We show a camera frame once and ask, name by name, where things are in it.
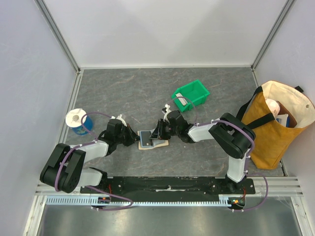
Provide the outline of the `green plastic bin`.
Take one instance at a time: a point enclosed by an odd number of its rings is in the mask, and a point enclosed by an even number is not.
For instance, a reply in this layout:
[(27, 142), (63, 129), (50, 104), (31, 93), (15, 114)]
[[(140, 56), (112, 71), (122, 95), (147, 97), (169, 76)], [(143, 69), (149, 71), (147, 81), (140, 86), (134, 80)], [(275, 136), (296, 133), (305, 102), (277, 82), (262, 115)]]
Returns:
[(200, 80), (195, 80), (182, 87), (179, 87), (171, 95), (171, 98), (175, 99), (174, 102), (181, 112), (190, 111), (194, 106), (204, 104), (210, 92), (202, 84)]

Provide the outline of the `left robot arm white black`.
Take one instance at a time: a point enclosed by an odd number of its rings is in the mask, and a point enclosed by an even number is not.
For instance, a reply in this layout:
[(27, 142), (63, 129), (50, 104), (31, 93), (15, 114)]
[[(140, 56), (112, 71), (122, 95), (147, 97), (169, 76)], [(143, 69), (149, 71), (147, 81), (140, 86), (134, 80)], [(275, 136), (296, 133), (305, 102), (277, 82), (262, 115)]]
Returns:
[(122, 118), (112, 118), (107, 127), (93, 141), (69, 146), (55, 146), (41, 174), (40, 181), (54, 187), (57, 192), (71, 193), (78, 186), (91, 185), (97, 193), (108, 189), (108, 180), (103, 171), (89, 169), (83, 172), (84, 163), (99, 157), (109, 156), (117, 146), (126, 147), (140, 141), (140, 137)]

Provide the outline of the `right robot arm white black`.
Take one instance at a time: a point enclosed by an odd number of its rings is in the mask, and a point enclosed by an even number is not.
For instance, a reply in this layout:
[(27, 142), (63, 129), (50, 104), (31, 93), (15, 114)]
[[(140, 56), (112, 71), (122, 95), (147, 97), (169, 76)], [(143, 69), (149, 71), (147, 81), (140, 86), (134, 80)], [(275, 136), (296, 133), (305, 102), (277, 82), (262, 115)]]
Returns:
[(229, 157), (225, 187), (230, 193), (243, 188), (247, 158), (254, 149), (255, 133), (230, 113), (209, 123), (189, 123), (180, 111), (171, 111), (161, 118), (148, 137), (149, 141), (169, 140), (177, 136), (184, 143), (215, 140)]

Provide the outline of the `beige leather card holder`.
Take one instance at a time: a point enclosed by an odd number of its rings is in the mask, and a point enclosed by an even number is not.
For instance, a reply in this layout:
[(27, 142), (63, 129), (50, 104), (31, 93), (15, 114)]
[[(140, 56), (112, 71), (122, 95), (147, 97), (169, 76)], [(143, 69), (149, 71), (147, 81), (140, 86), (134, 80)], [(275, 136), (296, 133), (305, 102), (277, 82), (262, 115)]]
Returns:
[(151, 147), (142, 147), (141, 146), (141, 142), (139, 141), (138, 143), (138, 149), (139, 150), (150, 150), (150, 149), (155, 149), (155, 148), (159, 148), (159, 147), (165, 147), (169, 145), (169, 141), (168, 140), (152, 140), (153, 145)]

